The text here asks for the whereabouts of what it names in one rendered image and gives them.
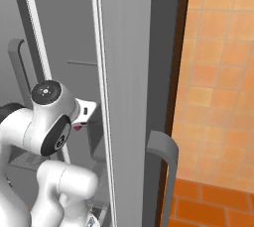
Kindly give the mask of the grey fridge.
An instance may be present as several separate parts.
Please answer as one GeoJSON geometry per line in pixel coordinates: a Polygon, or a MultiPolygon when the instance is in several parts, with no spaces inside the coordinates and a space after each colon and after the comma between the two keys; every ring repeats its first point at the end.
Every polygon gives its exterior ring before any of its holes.
{"type": "MultiPolygon", "coordinates": [[[[91,0],[26,0],[39,49],[45,79],[64,85],[73,97],[101,105],[96,54],[95,28],[91,0]]],[[[112,227],[107,163],[90,155],[87,125],[72,129],[59,149],[69,156],[68,164],[93,171],[98,188],[86,201],[87,209],[97,218],[100,227],[112,227]]],[[[37,170],[7,166],[7,181],[15,193],[32,208],[39,185],[37,170]]]]}

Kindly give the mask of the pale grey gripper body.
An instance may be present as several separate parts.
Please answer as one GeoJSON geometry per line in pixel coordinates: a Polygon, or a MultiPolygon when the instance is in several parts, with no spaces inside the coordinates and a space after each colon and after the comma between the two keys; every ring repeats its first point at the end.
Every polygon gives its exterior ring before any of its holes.
{"type": "Polygon", "coordinates": [[[87,123],[90,155],[95,161],[105,162],[104,132],[101,105],[98,104],[87,123]]]}

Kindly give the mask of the grey fridge shelf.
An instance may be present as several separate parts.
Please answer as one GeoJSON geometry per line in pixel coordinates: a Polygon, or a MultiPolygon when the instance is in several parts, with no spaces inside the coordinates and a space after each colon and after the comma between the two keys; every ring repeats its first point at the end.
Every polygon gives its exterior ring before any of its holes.
{"type": "Polygon", "coordinates": [[[58,151],[49,157],[43,157],[18,148],[14,148],[11,150],[8,162],[2,166],[2,169],[6,170],[7,166],[12,166],[25,170],[37,170],[41,163],[47,160],[68,163],[69,156],[65,156],[63,151],[58,151]]]}

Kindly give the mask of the grey fridge door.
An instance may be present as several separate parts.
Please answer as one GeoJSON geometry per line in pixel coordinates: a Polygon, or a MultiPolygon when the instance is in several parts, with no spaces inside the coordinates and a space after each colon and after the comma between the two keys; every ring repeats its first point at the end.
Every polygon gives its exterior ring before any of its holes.
{"type": "Polygon", "coordinates": [[[112,227],[156,227],[178,0],[91,0],[112,227]]]}
{"type": "Polygon", "coordinates": [[[23,102],[8,54],[13,39],[24,40],[22,58],[31,86],[45,79],[26,0],[0,0],[0,106],[23,102]]]}

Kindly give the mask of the dark brown cabinet panel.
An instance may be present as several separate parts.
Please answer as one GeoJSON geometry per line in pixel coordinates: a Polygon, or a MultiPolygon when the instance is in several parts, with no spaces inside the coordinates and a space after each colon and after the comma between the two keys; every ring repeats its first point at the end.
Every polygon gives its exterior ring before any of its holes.
{"type": "MultiPolygon", "coordinates": [[[[165,132],[168,136],[173,135],[173,123],[177,102],[177,91],[179,85],[181,56],[183,50],[188,1],[189,0],[178,0],[178,11],[169,87],[168,113],[165,129],[165,132]]],[[[164,160],[161,160],[159,189],[159,191],[161,192],[161,196],[158,197],[156,227],[169,226],[169,218],[175,188],[176,174],[177,169],[175,167],[170,167],[164,160]]]]}

